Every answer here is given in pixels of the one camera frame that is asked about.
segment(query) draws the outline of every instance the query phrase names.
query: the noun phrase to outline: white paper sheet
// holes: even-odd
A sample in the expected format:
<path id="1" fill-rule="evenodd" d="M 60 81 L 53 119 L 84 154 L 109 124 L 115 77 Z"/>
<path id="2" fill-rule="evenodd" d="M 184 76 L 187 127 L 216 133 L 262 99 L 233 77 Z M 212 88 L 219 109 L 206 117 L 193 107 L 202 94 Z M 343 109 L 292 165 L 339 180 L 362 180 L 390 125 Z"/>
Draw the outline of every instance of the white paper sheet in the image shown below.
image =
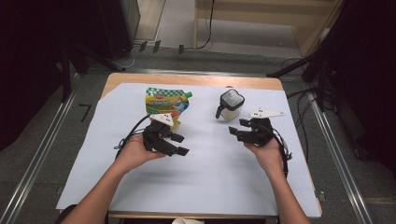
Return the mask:
<path id="1" fill-rule="evenodd" d="M 190 152 L 185 157 L 174 155 L 147 162 L 126 175 L 110 211 L 276 216 L 276 202 L 265 172 L 228 130 L 229 126 L 248 130 L 239 125 L 239 119 L 248 119 L 248 113 L 261 107 L 285 114 L 270 120 L 292 152 L 288 181 L 305 213 L 320 217 L 285 92 L 236 89 L 246 101 L 239 117 L 226 121 L 215 118 L 219 97 L 226 88 L 132 83 L 119 85 L 98 103 L 57 209 L 78 203 L 114 161 L 117 150 L 113 147 L 146 115 L 147 87 L 192 92 L 190 107 L 181 114 L 176 130 L 185 140 L 172 142 Z M 145 121 L 139 127 L 147 125 Z"/>

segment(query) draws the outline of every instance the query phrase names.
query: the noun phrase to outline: food pouch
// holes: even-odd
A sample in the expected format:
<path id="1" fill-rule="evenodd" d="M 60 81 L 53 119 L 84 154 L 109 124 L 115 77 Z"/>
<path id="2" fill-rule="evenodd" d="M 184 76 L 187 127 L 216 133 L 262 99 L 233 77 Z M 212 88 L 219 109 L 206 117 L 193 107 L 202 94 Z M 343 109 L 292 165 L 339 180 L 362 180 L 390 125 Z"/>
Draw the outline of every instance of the food pouch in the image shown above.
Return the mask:
<path id="1" fill-rule="evenodd" d="M 177 120 L 178 117 L 189 107 L 188 98 L 190 97 L 192 97 L 191 92 L 148 88 L 146 90 L 146 111 L 148 114 L 171 113 L 175 123 L 171 130 L 174 130 L 180 124 L 180 121 Z"/>

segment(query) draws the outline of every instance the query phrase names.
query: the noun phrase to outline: person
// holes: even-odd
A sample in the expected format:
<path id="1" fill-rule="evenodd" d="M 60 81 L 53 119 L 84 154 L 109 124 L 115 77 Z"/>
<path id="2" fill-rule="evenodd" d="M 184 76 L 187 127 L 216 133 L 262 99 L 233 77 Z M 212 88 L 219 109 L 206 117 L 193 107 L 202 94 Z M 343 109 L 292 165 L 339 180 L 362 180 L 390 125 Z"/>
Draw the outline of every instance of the person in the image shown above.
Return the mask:
<path id="1" fill-rule="evenodd" d="M 283 174 L 279 145 L 275 138 L 263 147 L 251 144 L 244 146 L 253 152 L 268 175 L 275 194 L 280 222 L 309 223 Z M 161 152 L 147 151 L 143 145 L 142 135 L 133 136 L 93 189 L 68 214 L 63 216 L 61 214 L 57 223 L 104 223 L 108 207 L 123 176 L 147 161 L 164 156 Z"/>

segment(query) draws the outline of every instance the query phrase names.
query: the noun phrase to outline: cup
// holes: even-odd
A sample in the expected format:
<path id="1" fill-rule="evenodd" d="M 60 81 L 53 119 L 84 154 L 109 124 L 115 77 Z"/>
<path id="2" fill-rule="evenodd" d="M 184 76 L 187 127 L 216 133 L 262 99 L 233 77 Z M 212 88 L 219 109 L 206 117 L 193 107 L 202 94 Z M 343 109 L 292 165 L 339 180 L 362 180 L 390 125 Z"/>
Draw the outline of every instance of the cup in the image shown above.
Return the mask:
<path id="1" fill-rule="evenodd" d="M 177 217 L 172 224 L 205 224 L 204 221 L 198 221 L 195 219 L 186 219 L 184 217 Z"/>
<path id="2" fill-rule="evenodd" d="M 245 98 L 239 94 L 238 91 L 231 89 L 224 92 L 220 96 L 220 105 L 216 112 L 216 119 L 218 119 L 220 115 L 227 120 L 238 117 L 244 102 Z"/>

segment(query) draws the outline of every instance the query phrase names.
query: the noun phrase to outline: yellow package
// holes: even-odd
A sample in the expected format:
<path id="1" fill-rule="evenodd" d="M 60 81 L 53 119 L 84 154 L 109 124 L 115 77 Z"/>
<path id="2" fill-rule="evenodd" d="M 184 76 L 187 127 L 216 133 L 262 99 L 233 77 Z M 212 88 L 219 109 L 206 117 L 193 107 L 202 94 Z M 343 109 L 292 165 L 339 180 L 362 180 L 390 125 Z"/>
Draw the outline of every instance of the yellow package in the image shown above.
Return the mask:
<path id="1" fill-rule="evenodd" d="M 171 113 L 175 123 L 171 129 L 174 130 L 180 124 L 180 121 L 177 120 L 178 117 L 189 107 L 190 97 L 192 97 L 191 92 L 148 88 L 146 90 L 146 111 L 148 114 Z"/>

